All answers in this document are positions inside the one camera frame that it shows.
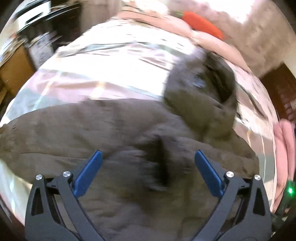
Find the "pink cloth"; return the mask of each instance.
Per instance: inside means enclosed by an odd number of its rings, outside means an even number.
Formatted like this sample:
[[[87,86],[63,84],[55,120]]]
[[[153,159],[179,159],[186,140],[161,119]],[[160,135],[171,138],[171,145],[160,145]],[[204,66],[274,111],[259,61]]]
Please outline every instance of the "pink cloth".
[[[277,184],[273,212],[280,204],[287,180],[294,179],[296,154],[294,129],[294,123],[285,119],[274,125]]]

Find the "red object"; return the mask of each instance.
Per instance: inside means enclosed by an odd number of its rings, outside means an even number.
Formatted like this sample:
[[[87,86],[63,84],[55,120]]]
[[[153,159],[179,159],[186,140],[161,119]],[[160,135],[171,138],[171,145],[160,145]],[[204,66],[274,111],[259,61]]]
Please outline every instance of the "red object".
[[[221,40],[224,39],[223,33],[214,24],[194,12],[183,12],[181,18],[194,30],[203,31]]]

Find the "black device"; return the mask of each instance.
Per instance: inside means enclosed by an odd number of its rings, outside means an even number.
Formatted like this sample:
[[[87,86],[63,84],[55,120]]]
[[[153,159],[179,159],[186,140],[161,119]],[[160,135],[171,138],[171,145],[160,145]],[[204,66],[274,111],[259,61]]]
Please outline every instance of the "black device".
[[[37,175],[29,196],[25,237],[27,241],[103,241],[84,213],[78,197],[83,196],[102,164],[97,151],[89,161],[73,171],[65,171],[56,178]],[[191,241],[267,241],[271,237],[271,213],[263,181],[259,175],[252,179],[237,177],[231,171],[208,160],[201,151],[195,154],[195,164],[211,194],[218,203],[204,226]],[[77,230],[68,230],[55,202],[60,195],[65,209]],[[221,228],[231,211],[236,196],[242,197],[233,225]]]

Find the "gray fabric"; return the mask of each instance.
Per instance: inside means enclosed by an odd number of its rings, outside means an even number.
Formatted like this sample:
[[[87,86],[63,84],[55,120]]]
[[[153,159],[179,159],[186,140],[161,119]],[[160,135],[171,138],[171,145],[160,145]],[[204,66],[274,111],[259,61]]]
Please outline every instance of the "gray fabric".
[[[80,201],[104,237],[188,240],[217,203],[195,151],[243,177],[259,173],[258,158],[232,128],[234,85],[224,60],[200,48],[171,71],[164,103],[89,100],[27,113],[0,129],[0,158],[32,182],[101,150],[103,166]]]

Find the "wooden door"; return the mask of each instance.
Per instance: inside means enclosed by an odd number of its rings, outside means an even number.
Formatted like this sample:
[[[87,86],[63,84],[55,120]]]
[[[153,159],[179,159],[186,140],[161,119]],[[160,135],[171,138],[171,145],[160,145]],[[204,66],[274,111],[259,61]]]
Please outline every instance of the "wooden door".
[[[289,68],[282,64],[266,74],[261,82],[267,89],[279,118],[296,122],[296,78]]]

